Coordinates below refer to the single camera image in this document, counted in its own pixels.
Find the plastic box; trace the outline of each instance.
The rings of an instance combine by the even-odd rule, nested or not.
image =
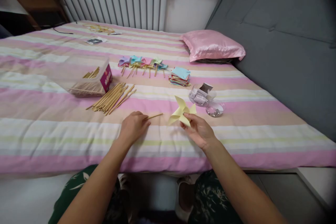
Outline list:
[[[55,63],[49,78],[76,97],[94,97],[109,90],[112,73],[107,57],[76,55]]]

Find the green floral pants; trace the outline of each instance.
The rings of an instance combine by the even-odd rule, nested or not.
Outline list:
[[[75,198],[96,167],[97,164],[86,167],[84,170],[75,174],[66,183],[60,198],[55,203],[54,212],[49,220],[49,224],[58,223],[61,216],[64,214],[72,200]],[[119,181],[117,180],[115,184],[116,185],[114,187],[103,224],[128,223],[126,212],[121,203]],[[195,203],[188,223],[242,223],[238,214],[226,197],[226,194],[213,170],[204,172],[195,183]]]

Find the hand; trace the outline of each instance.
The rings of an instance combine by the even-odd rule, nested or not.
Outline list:
[[[182,122],[180,122],[180,126],[203,151],[206,151],[210,145],[219,142],[213,129],[203,118],[198,117],[195,114],[184,113],[183,115],[187,119],[191,120],[191,127],[187,127]]]
[[[144,115],[140,111],[132,112],[123,120],[120,134],[116,141],[122,141],[124,146],[130,148],[151,124],[150,121],[144,121],[147,117],[148,115]]]

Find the pink pillow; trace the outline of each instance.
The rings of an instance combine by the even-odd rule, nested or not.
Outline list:
[[[245,56],[244,47],[236,41],[213,30],[190,31],[182,35],[181,39],[190,50],[189,61],[204,58],[237,58]]]

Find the gray cushion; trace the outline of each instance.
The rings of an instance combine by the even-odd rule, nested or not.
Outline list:
[[[336,15],[332,0],[219,0],[206,29],[246,50],[235,66],[336,140]]]

